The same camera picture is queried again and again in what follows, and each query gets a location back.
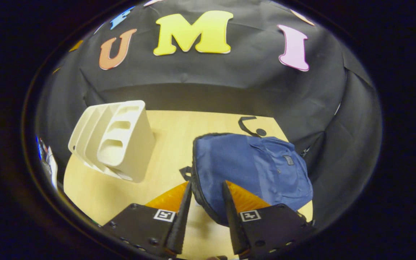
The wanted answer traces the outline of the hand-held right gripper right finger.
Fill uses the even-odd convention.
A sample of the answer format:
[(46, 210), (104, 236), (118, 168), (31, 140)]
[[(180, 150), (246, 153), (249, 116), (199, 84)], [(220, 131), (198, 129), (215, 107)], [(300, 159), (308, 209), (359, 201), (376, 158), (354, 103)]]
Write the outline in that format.
[(285, 204), (269, 205), (229, 181), (222, 193), (233, 252), (239, 257), (280, 257), (315, 232), (313, 221)]

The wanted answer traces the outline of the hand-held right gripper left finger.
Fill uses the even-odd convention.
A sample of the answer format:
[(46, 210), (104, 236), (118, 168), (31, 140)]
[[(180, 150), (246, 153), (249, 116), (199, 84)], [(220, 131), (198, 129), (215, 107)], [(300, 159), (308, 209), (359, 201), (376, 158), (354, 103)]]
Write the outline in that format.
[(186, 181), (147, 204), (132, 203), (102, 226), (109, 235), (154, 256), (183, 251), (192, 187)]

